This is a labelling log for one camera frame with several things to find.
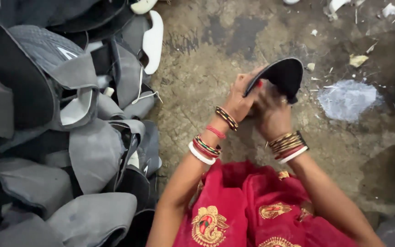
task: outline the woman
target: woman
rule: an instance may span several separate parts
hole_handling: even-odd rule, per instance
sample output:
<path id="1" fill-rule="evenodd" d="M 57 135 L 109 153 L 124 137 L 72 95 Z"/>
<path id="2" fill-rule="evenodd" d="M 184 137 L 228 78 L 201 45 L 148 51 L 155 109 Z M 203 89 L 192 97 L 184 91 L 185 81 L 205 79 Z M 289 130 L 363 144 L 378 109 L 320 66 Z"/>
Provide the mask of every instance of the woman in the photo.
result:
<path id="1" fill-rule="evenodd" d="M 223 107 L 189 144 L 158 202 L 147 246 L 384 246 L 358 207 L 305 152 L 291 129 L 285 97 L 260 81 L 243 98 L 260 70 L 237 76 Z M 214 162 L 224 133 L 235 130 L 253 105 L 258 130 L 296 177 L 250 162 Z"/>

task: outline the concrete floor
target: concrete floor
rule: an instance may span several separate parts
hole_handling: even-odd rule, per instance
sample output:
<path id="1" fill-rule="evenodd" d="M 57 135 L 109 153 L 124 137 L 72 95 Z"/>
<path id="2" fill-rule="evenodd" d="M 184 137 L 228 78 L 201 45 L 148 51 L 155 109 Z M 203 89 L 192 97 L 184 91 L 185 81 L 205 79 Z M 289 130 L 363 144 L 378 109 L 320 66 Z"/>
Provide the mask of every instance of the concrete floor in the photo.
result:
<path id="1" fill-rule="evenodd" d="M 150 118 L 160 130 L 161 189 L 189 141 L 206 126 L 214 106 L 223 103 L 236 74 L 294 56 L 304 65 L 316 64 L 314 72 L 305 72 L 299 102 L 293 107 L 294 128 L 303 132 L 310 154 L 369 216 L 376 211 L 395 214 L 395 17 L 378 19 L 377 13 L 387 3 L 367 0 L 358 8 L 357 25 L 354 6 L 343 6 L 337 12 L 339 19 L 329 22 L 323 14 L 326 0 L 321 2 L 301 0 L 288 6 L 281 0 L 172 0 L 170 5 L 157 4 L 155 9 L 164 20 L 164 44 L 152 86 L 164 104 L 158 103 Z M 317 37 L 310 34 L 313 29 L 318 30 Z M 364 54 L 375 39 L 378 44 L 370 59 L 358 69 L 349 66 L 348 56 Z M 363 113 L 358 123 L 327 118 L 310 89 L 351 79 L 353 74 L 361 80 L 364 72 L 366 83 L 378 88 L 383 103 Z M 222 160 L 250 159 L 287 169 L 273 161 L 270 150 L 264 150 L 265 141 L 250 122 L 240 128 L 222 143 Z"/>

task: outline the red bangle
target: red bangle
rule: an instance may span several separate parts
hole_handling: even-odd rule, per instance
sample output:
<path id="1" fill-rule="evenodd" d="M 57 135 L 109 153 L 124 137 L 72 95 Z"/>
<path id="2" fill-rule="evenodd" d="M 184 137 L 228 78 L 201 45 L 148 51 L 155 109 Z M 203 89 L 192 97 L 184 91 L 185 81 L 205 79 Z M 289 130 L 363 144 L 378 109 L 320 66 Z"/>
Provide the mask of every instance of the red bangle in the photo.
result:
<path id="1" fill-rule="evenodd" d="M 204 149 L 204 148 L 196 141 L 196 139 L 193 139 L 193 145 L 195 146 L 195 148 L 199 149 L 199 151 L 200 151 L 201 153 L 205 154 L 205 155 L 208 156 L 208 157 L 211 157 L 211 158 L 217 158 L 217 157 L 219 157 L 219 155 L 213 154 L 212 152 L 210 152 L 210 151 Z"/>
<path id="2" fill-rule="evenodd" d="M 220 139 L 225 139 L 226 136 L 224 133 L 218 131 L 215 127 L 211 126 L 211 125 L 207 125 L 206 127 L 207 130 L 213 132 L 217 137 L 219 137 Z"/>
<path id="3" fill-rule="evenodd" d="M 278 155 L 275 157 L 275 159 L 276 159 L 276 160 L 284 159 L 284 158 L 288 157 L 289 155 L 294 154 L 296 151 L 302 149 L 303 147 L 304 147 L 304 145 L 299 145 L 299 146 L 297 146 L 297 147 L 294 147 L 293 149 L 286 150 L 286 151 L 284 151 L 284 152 L 278 154 Z"/>

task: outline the red saree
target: red saree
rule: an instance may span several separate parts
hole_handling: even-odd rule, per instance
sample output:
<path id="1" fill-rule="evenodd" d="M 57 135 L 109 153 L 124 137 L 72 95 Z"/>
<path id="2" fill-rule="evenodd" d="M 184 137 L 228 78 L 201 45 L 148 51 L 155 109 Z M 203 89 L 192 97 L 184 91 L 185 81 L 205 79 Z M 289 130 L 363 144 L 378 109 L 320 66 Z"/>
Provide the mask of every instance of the red saree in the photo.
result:
<path id="1" fill-rule="evenodd" d="M 306 207 L 301 182 L 251 162 L 217 160 L 173 247 L 349 247 L 355 243 Z"/>

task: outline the stain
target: stain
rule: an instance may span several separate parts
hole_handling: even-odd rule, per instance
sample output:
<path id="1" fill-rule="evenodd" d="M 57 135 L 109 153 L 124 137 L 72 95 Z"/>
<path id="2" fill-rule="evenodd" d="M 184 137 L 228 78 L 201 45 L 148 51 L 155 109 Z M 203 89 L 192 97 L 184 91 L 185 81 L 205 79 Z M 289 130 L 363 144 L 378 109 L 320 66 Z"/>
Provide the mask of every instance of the stain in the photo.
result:
<path id="1" fill-rule="evenodd" d="M 169 79 L 166 79 L 166 78 L 162 78 L 161 79 L 161 85 L 172 85 L 173 84 L 173 82 L 171 81 L 171 80 L 169 80 Z"/>
<path id="2" fill-rule="evenodd" d="M 226 30 L 220 25 L 219 16 L 208 16 L 210 26 L 206 26 L 201 41 L 210 45 L 221 45 L 225 42 Z"/>
<path id="3" fill-rule="evenodd" d="M 198 29 L 190 30 L 184 35 L 169 32 L 168 36 L 169 38 L 162 41 L 162 45 L 170 49 L 171 55 L 176 51 L 190 55 L 190 51 L 196 51 L 199 48 Z"/>
<path id="4" fill-rule="evenodd" d="M 246 60 L 254 60 L 255 38 L 263 31 L 268 22 L 257 17 L 237 16 L 234 19 L 235 28 L 233 38 L 227 45 L 226 54 L 242 52 Z"/>

